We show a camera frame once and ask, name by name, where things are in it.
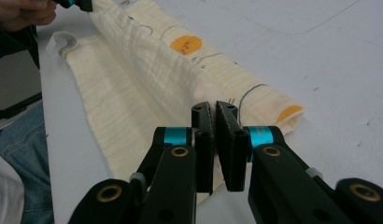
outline blue jeans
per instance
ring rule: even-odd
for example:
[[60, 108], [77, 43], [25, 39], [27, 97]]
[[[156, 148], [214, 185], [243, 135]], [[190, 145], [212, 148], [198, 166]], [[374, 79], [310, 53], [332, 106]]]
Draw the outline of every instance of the blue jeans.
[[22, 224], [54, 222], [42, 104], [0, 132], [0, 156], [24, 185]]

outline white surface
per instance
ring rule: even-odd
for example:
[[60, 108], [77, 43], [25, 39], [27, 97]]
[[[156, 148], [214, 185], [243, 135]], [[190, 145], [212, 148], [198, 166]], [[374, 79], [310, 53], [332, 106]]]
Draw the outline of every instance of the white surface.
[[[383, 0], [157, 2], [305, 106], [299, 128], [286, 139], [331, 187], [347, 177], [383, 187]], [[54, 215], [66, 223], [90, 187], [110, 174], [73, 75], [44, 52], [54, 31], [88, 36], [95, 30], [77, 7], [58, 9], [55, 23], [39, 30]], [[197, 223], [253, 223], [241, 195], [219, 190], [197, 209]]]

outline cream fabric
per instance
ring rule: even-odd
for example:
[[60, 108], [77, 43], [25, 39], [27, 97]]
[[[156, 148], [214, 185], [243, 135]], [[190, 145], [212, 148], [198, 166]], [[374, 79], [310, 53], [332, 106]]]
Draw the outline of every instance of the cream fabric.
[[296, 128], [303, 108], [195, 36], [151, 0], [94, 0], [100, 34], [66, 53], [93, 133], [115, 178], [127, 180], [158, 126], [191, 126], [191, 108], [225, 101], [241, 123]]

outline drawn line on fabric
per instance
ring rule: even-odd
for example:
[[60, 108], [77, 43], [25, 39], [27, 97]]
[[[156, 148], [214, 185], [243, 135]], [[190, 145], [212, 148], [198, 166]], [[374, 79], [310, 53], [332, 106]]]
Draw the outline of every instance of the drawn line on fabric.
[[172, 29], [172, 28], [174, 28], [174, 27], [183, 27], [183, 28], [185, 28], [184, 26], [181, 26], [181, 25], [170, 26], [170, 27], [168, 27], [166, 30], [164, 30], [164, 32], [162, 33], [162, 36], [160, 36], [160, 39], [159, 39], [159, 40], [162, 40], [163, 37], [164, 37], [164, 35], [165, 35], [165, 33], [166, 33], [168, 30], [170, 30], [170, 29]]
[[210, 58], [210, 57], [214, 57], [214, 56], [217, 56], [217, 55], [220, 55], [220, 54], [223, 54], [223, 53], [216, 53], [216, 54], [212, 54], [212, 55], [207, 55], [205, 57], [202, 57], [195, 65], [197, 65], [199, 62], [201, 62], [203, 59], [205, 58]]
[[355, 4], [359, 3], [360, 1], [361, 1], [361, 0], [357, 0], [357, 1], [355, 1], [354, 3], [352, 3], [351, 5], [349, 5], [348, 7], [344, 8], [343, 10], [341, 10], [341, 11], [339, 11], [338, 13], [334, 14], [333, 16], [331, 16], [331, 18], [327, 19], [326, 21], [323, 21], [323, 22], [321, 22], [320, 24], [314, 26], [313, 28], [311, 28], [311, 29], [309, 29], [309, 30], [307, 30], [307, 31], [304, 31], [304, 34], [310, 32], [310, 31], [312, 31], [312, 30], [317, 29], [318, 27], [320, 27], [321, 25], [325, 24], [325, 23], [328, 22], [328, 21], [331, 21], [334, 17], [336, 17], [336, 16], [342, 14], [344, 11], [346, 11], [347, 9], [353, 7]]
[[261, 87], [261, 86], [268, 86], [267, 84], [259, 84], [259, 85], [256, 85], [254, 87], [252, 87], [249, 91], [247, 91], [242, 97], [241, 97], [241, 100], [240, 100], [240, 105], [238, 107], [238, 122], [240, 123], [240, 126], [241, 125], [241, 106], [242, 106], [242, 103], [245, 99], [245, 97], [250, 94], [252, 91], [256, 90], [257, 88]]
[[141, 27], [149, 28], [149, 29], [150, 29], [150, 35], [153, 34], [153, 29], [152, 29], [150, 26], [147, 26], [147, 25], [141, 25]]

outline cloth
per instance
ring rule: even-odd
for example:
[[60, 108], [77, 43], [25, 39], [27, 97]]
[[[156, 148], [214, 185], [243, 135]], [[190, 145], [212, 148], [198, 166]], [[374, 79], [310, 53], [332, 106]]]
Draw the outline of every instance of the cloth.
[[0, 157], [0, 224], [21, 223], [23, 184], [15, 170]]
[[[0, 156], [13, 167], [24, 186], [21, 223], [53, 223], [49, 161], [42, 104], [32, 108], [0, 132]], [[22, 204], [20, 197], [8, 199], [15, 200], [12, 203]], [[18, 210], [14, 210], [14, 212], [16, 213], [14, 216], [19, 213]]]
[[119, 7], [95, 0], [89, 15], [100, 34], [80, 39], [64, 57], [115, 178], [128, 180], [136, 171], [156, 127], [190, 127], [191, 108], [201, 102], [238, 106], [242, 126], [276, 125], [283, 133], [296, 128], [304, 111], [300, 104], [210, 47], [153, 1]]

